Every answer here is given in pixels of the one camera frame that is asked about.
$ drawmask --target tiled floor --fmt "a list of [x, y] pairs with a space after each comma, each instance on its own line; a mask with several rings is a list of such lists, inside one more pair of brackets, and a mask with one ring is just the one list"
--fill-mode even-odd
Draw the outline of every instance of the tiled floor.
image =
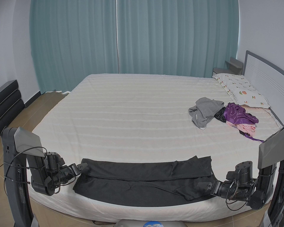
[[[16, 119], [10, 124], [10, 127], [23, 127], [32, 131], [44, 116], [61, 100], [64, 95], [59, 92], [45, 93], [34, 101], [27, 109], [24, 109]], [[3, 148], [0, 143], [0, 164], [3, 163]], [[3, 167], [0, 169], [0, 226], [13, 226], [14, 221], [11, 214], [8, 199], [4, 193], [3, 185]], [[31, 199], [33, 212], [36, 214], [40, 227], [87, 227], [87, 226], [104, 226], [110, 227], [113, 225], [98, 225], [92, 221], [72, 217], [47, 207], [44, 207]], [[210, 222], [187, 222], [189, 227], [257, 227], [262, 219], [262, 216], [268, 205], [258, 211], [247, 211], [231, 217]]]

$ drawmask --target white wall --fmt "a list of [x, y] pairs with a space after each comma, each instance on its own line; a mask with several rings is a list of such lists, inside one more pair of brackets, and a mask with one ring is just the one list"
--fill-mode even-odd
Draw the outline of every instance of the white wall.
[[23, 102], [38, 91], [30, 46], [31, 0], [0, 0], [0, 86], [17, 79]]
[[247, 50], [284, 69], [284, 0], [239, 0], [237, 59]]

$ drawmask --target pink garment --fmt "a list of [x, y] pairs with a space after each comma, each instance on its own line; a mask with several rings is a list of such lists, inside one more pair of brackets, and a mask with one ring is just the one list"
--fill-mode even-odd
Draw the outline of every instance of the pink garment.
[[255, 133], [255, 125], [253, 124], [233, 124], [229, 121], [226, 121], [227, 125], [233, 126], [238, 130], [241, 130], [244, 133], [249, 134], [250, 136], [254, 136]]

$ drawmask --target bed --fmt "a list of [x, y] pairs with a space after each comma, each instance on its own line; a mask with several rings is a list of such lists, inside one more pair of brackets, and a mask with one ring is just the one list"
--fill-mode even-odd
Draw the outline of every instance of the bed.
[[[269, 109], [246, 107], [259, 119], [255, 138], [266, 139], [282, 126], [284, 72], [247, 52], [244, 76], [268, 98]], [[113, 162], [167, 162], [187, 160], [195, 155], [211, 156], [217, 179], [242, 161], [254, 163], [258, 175], [260, 142], [216, 119], [200, 130], [192, 122], [188, 108], [201, 97], [232, 102], [213, 78], [145, 74], [92, 74], [61, 100], [33, 130], [42, 145], [58, 152], [65, 162], [80, 163], [82, 158]], [[222, 198], [169, 207], [128, 207], [92, 200], [76, 194], [74, 184], [61, 187], [52, 197], [30, 196], [40, 204], [80, 218], [117, 222], [120, 219], [209, 221], [240, 213], [228, 210]], [[232, 208], [243, 203], [236, 202]]]

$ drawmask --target floral pillow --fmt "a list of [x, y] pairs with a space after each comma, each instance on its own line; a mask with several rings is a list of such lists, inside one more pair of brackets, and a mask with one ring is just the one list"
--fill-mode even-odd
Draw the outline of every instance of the floral pillow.
[[243, 75], [219, 73], [214, 76], [238, 105], [269, 108], [266, 98], [260, 94]]

